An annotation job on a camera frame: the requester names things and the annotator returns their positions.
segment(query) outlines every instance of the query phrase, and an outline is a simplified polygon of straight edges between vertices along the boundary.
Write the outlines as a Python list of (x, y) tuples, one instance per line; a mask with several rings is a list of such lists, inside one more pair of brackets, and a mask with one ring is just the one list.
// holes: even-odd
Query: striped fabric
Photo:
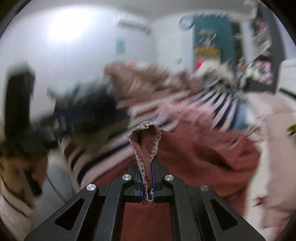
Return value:
[(142, 121), (152, 121), (166, 131), (174, 130), (178, 124), (177, 120), (159, 120), (155, 113), (157, 107), (167, 100), (186, 100), (197, 105), (210, 103), (215, 107), (213, 128), (220, 127), (221, 131), (226, 131), (234, 125), (238, 101), (231, 94), (220, 93), (215, 90), (202, 93), (181, 91), (159, 100), (135, 103), (128, 110), (130, 113), (133, 113), (128, 130), (117, 133), (114, 136), (109, 136), (107, 143), (96, 155), (77, 146), (69, 138), (64, 137), (62, 140), (61, 149), (81, 188), (121, 165), (126, 159), (132, 156), (132, 150), (127, 136), (131, 129), (139, 125)]

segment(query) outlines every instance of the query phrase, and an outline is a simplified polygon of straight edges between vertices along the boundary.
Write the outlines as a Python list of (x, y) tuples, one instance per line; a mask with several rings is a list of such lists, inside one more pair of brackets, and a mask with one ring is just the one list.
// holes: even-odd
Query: red fabric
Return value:
[[(157, 158), (168, 167), (170, 174), (179, 177), (186, 184), (209, 185), (243, 215), (246, 187), (260, 157), (252, 141), (243, 138), (230, 150), (225, 148), (225, 145), (229, 145), (229, 142), (233, 144), (239, 138), (239, 133), (205, 129), (193, 131), (190, 125), (183, 121), (174, 133), (164, 130), (161, 130), (161, 133)], [(145, 132), (136, 136), (139, 146), (145, 146), (141, 152), (143, 155), (145, 149), (149, 150), (147, 143), (151, 142), (143, 138), (146, 136)], [(171, 241), (169, 204), (127, 203), (121, 240)]]

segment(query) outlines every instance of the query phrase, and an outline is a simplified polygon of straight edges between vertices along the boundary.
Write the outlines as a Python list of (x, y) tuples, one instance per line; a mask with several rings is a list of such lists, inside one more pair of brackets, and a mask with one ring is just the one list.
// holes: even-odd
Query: ceiling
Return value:
[[(18, 0), (1, 0), (0, 20), (6, 11)], [(240, 13), (249, 13), (251, 7), (244, 5), (245, 0), (32, 0), (26, 7), (28, 12), (38, 12), (53, 7), (61, 7), (74, 4), (103, 4), (125, 11), (141, 14), (151, 19), (165, 15), (202, 10), (219, 9)]]

